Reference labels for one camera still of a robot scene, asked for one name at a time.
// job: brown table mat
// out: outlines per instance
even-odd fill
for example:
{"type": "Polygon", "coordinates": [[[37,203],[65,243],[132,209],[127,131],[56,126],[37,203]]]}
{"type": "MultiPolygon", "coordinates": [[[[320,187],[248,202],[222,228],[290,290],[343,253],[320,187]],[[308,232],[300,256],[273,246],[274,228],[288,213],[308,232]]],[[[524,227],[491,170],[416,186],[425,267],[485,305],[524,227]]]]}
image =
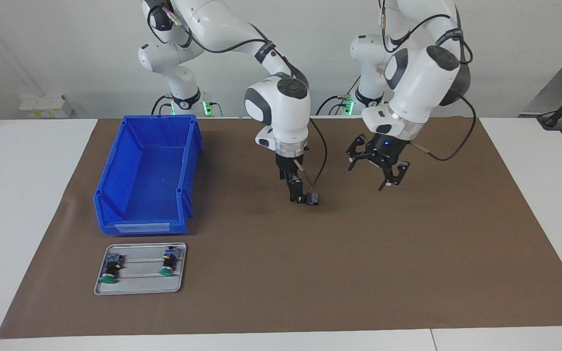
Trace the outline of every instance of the brown table mat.
{"type": "MultiPolygon", "coordinates": [[[[408,147],[404,182],[379,193],[379,169],[346,171],[363,122],[318,123],[319,207],[288,202],[261,125],[201,120],[193,235],[117,238],[92,205],[119,126],[100,120],[0,338],[562,325],[562,263],[480,124],[450,162],[408,147]],[[188,245],[181,291],[93,294],[108,245],[174,240],[188,245]]],[[[433,118],[417,142],[445,156],[469,124],[433,118]]]]}

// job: gray tray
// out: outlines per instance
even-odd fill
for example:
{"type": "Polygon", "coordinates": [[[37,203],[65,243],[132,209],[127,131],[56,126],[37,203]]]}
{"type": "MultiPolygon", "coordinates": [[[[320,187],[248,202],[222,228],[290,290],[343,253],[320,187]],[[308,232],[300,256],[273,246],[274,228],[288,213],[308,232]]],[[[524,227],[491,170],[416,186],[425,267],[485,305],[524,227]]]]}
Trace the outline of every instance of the gray tray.
{"type": "Polygon", "coordinates": [[[185,243],[167,244],[127,244],[110,245],[105,250],[97,276],[94,293],[96,295],[130,295],[139,293],[175,293],[181,288],[183,264],[185,262],[185,243]],[[177,263],[170,277],[159,273],[163,262],[163,253],[169,247],[175,247],[177,263]],[[115,284],[99,282],[103,265],[109,254],[120,254],[125,258],[115,284]]]}

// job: blue plastic bin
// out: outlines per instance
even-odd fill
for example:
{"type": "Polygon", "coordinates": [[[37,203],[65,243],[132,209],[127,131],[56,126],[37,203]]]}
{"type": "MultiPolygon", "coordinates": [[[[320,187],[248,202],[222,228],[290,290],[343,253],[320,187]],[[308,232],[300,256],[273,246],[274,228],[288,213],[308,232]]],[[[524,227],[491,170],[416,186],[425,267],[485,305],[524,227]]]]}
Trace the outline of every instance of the blue plastic bin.
{"type": "Polygon", "coordinates": [[[125,116],[94,196],[103,233],[187,233],[201,149],[193,115],[125,116]]]}

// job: green led light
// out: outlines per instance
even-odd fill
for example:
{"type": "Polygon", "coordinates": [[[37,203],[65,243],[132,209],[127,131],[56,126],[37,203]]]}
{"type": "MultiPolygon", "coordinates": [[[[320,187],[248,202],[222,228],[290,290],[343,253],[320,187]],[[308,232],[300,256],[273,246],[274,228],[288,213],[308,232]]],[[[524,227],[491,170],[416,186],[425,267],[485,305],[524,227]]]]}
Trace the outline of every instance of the green led light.
{"type": "Polygon", "coordinates": [[[344,106],[344,114],[346,116],[351,116],[353,114],[353,107],[355,107],[354,100],[348,100],[344,106]]]}
{"type": "Polygon", "coordinates": [[[209,104],[209,102],[207,102],[207,101],[203,102],[203,109],[205,109],[205,115],[206,116],[213,116],[214,115],[214,110],[212,109],[212,106],[209,104]]]}

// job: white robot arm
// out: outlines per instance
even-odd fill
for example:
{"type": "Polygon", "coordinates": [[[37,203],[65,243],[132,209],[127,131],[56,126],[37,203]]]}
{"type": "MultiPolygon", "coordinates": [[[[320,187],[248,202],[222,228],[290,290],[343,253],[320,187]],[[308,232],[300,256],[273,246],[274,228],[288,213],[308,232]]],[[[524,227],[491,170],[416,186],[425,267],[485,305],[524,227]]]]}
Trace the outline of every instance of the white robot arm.
{"type": "Polygon", "coordinates": [[[168,48],[145,45],[139,51],[140,61],[150,71],[166,77],[173,100],[181,109],[192,106],[201,97],[201,90],[194,74],[178,65],[203,51],[246,53],[267,69],[271,76],[248,87],[245,93],[248,115],[265,124],[256,143],[275,151],[290,201],[317,205],[318,194],[304,194],[303,181],[298,176],[311,109],[305,75],[223,0],[142,0],[142,6],[152,31],[168,48]]]}
{"type": "Polygon", "coordinates": [[[386,0],[381,29],[381,35],[359,36],[351,44],[351,56],[361,67],[355,106],[363,107],[361,117],[374,136],[368,140],[360,135],[347,151],[350,170],[362,159],[383,170],[379,191],[400,184],[410,164],[399,162],[399,155],[431,111],[459,100],[470,86],[469,61],[462,61],[466,44],[459,13],[450,0],[386,0]],[[412,33],[420,27],[435,44],[419,46],[413,40],[412,33]],[[381,104],[386,88],[394,97],[381,104]],[[365,150],[357,151],[360,146],[365,150]]]}

